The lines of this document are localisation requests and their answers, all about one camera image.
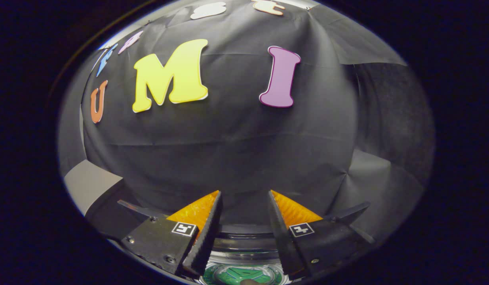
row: screw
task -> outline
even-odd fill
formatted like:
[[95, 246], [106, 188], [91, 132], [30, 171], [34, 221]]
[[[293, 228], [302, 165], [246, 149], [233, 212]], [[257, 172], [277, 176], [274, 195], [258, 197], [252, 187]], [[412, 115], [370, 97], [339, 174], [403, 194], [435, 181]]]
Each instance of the screw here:
[[172, 256], [168, 256], [168, 255], [165, 256], [165, 260], [168, 263], [175, 263], [176, 262], [176, 259], [175, 258], [173, 258]]

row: black cloth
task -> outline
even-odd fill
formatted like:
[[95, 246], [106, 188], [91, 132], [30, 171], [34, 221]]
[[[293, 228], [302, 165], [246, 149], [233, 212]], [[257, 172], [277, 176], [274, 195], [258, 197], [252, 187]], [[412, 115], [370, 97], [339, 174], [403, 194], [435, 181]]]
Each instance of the black cloth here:
[[[429, 107], [406, 63], [373, 33], [327, 7], [306, 11], [282, 4], [279, 17], [252, 5], [226, 1], [224, 13], [191, 20], [199, 6], [194, 4], [121, 39], [98, 78], [100, 63], [89, 74], [83, 95], [88, 160], [123, 177], [141, 205], [164, 213], [221, 190], [223, 224], [264, 225], [270, 189], [325, 215], [368, 196], [397, 196], [390, 180], [407, 182], [403, 190], [415, 194], [399, 194], [406, 206], [393, 217], [375, 211], [368, 219], [393, 219], [394, 225], [404, 220], [423, 191], [434, 149]], [[118, 55], [141, 30], [141, 38]], [[208, 40], [200, 63], [208, 98], [173, 104], [167, 95], [163, 105], [153, 101], [150, 110], [133, 112], [136, 61], [154, 53], [165, 64], [176, 47], [198, 38]], [[258, 99], [268, 86], [272, 45], [302, 58], [291, 108], [271, 108]], [[90, 94], [104, 80], [105, 111], [94, 124]], [[362, 186], [341, 190], [348, 188], [349, 169], [358, 168], [352, 165], [356, 151], [401, 171], [371, 175], [385, 180], [383, 189], [367, 189], [362, 177]], [[337, 199], [341, 191], [366, 195]], [[384, 201], [394, 202], [389, 196]], [[392, 230], [373, 232], [386, 236]]]

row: letter cutout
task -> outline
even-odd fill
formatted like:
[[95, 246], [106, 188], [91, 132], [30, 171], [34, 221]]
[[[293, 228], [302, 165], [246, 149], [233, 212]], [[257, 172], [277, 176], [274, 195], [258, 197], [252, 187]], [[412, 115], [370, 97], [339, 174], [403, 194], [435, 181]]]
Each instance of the letter cutout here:
[[98, 93], [98, 88], [91, 92], [91, 120], [93, 123], [98, 123], [103, 116], [103, 96], [105, 94], [105, 87], [107, 86], [108, 80], [105, 80], [100, 84], [100, 100], [98, 101], [98, 112], [96, 111], [96, 94]]
[[293, 81], [295, 66], [300, 63], [301, 57], [281, 47], [271, 46], [267, 51], [273, 56], [271, 79], [266, 92], [260, 94], [262, 104], [271, 107], [288, 108], [293, 105], [290, 90]]
[[132, 44], [135, 44], [139, 40], [139, 37], [141, 37], [141, 34], [144, 31], [140, 31], [137, 34], [134, 34], [131, 38], [129, 38], [126, 42], [125, 45], [119, 50], [118, 55], [121, 54], [125, 49], [129, 48]]
[[278, 7], [279, 9], [283, 9], [283, 10], [285, 9], [285, 7], [277, 5], [276, 2], [266, 1], [266, 0], [252, 0], [252, 1], [255, 2], [255, 4], [253, 4], [253, 8], [259, 11], [264, 11], [266, 13], [273, 14], [273, 15], [283, 16], [283, 12], [275, 10], [274, 7]]
[[118, 44], [115, 44], [114, 47], [112, 47], [107, 54], [102, 58], [100, 61], [100, 67], [98, 68], [98, 72], [96, 73], [96, 76], [98, 77], [100, 75], [100, 72], [103, 70], [105, 65], [107, 64], [107, 60], [110, 58], [110, 55], [112, 54], [112, 51], [118, 46]]
[[172, 103], [184, 103], [205, 99], [207, 87], [200, 79], [200, 54], [207, 45], [207, 40], [190, 40], [176, 48], [168, 59], [165, 67], [156, 54], [150, 54], [139, 59], [134, 67], [137, 70], [135, 85], [134, 112], [142, 112], [151, 108], [147, 88], [158, 105], [162, 105], [174, 78], [174, 87], [169, 94]]
[[190, 16], [190, 18], [192, 18], [192, 20], [196, 20], [208, 16], [221, 14], [224, 11], [226, 11], [226, 7], [224, 7], [225, 5], [226, 5], [225, 2], [216, 2], [216, 3], [202, 5], [197, 9], [193, 10], [193, 14]]

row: gray panel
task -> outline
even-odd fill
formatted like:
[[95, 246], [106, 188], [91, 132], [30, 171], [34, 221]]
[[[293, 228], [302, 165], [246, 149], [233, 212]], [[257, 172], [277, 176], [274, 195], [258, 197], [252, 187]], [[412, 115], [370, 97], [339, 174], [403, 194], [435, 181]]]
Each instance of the gray panel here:
[[83, 160], [65, 175], [65, 185], [72, 200], [85, 215], [91, 204], [121, 179]]
[[422, 185], [404, 169], [355, 150], [331, 211], [370, 202], [369, 208], [352, 225], [381, 243], [413, 211], [423, 192]]
[[79, 106], [79, 129], [81, 130], [81, 142], [83, 144], [83, 151], [86, 153], [86, 149], [84, 148], [84, 130], [83, 130], [83, 110]]

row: pink letter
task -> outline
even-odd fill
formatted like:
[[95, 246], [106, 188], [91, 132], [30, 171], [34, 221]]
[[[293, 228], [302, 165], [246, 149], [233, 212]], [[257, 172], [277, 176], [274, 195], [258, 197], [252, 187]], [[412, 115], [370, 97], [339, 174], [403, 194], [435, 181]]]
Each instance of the pink letter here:
[[281, 47], [271, 46], [267, 50], [273, 56], [271, 79], [266, 92], [260, 94], [259, 100], [264, 105], [287, 108], [293, 105], [290, 96], [293, 71], [300, 63], [301, 57]]
[[129, 38], [125, 42], [125, 45], [119, 50], [118, 54], [121, 54], [123, 51], [125, 51], [125, 49], [130, 47], [132, 44], [135, 44], [135, 42], [137, 42], [139, 40], [139, 37], [141, 36], [142, 33], [143, 33], [143, 31], [140, 31], [137, 34], [134, 34], [131, 38]]

